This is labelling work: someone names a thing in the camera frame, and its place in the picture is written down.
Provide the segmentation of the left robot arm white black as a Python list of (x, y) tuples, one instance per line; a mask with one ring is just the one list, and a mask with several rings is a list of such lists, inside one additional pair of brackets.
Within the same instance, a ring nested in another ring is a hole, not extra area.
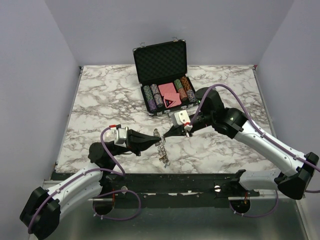
[(44, 189), (36, 188), (30, 195), (19, 219), (27, 226), (27, 232), (44, 240), (58, 227), (60, 220), (85, 201), (95, 197), (107, 197), (111, 185), (106, 182), (108, 174), (120, 179), (126, 176), (117, 155), (132, 152), (140, 156), (161, 138), (139, 133), (121, 125), (110, 125), (100, 134), (100, 141), (89, 148), (88, 163), (81, 170)]

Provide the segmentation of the silver disc keyring holder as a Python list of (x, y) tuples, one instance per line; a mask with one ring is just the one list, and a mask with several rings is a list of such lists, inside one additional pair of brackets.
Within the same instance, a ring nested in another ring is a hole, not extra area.
[(171, 162), (169, 160), (169, 157), (165, 148), (165, 142), (166, 142), (165, 137), (160, 134), (157, 128), (153, 130), (153, 135), (155, 137), (161, 138), (160, 141), (155, 143), (155, 146), (157, 147), (157, 151), (158, 151), (158, 159), (160, 162), (164, 164), (164, 168), (166, 169), (168, 166), (171, 165)]

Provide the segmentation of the pink playing card deck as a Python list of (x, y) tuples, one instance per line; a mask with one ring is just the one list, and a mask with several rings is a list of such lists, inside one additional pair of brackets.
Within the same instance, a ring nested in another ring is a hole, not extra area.
[(164, 105), (167, 109), (180, 106), (182, 104), (180, 94), (177, 92), (172, 82), (158, 85)]

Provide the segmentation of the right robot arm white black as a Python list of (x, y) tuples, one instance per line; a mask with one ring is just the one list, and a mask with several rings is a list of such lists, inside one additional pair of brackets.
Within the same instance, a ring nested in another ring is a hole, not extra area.
[(164, 134), (190, 137), (194, 132), (211, 126), (221, 135), (234, 139), (252, 148), (277, 168), (264, 171), (239, 170), (230, 183), (230, 191), (241, 196), (251, 190), (276, 190), (285, 196), (300, 200), (318, 170), (319, 157), (303, 153), (284, 144), (259, 127), (242, 108), (225, 107), (214, 87), (196, 91), (200, 101), (195, 114), (181, 110), (171, 116), (172, 127)]

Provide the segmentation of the black poker chip case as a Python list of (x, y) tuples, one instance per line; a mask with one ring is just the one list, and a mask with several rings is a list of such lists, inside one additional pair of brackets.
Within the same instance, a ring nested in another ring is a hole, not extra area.
[[(187, 45), (183, 39), (133, 49), (141, 93), (150, 116), (192, 108), (199, 104), (187, 74)], [(158, 85), (173, 83), (181, 105), (166, 108)]]

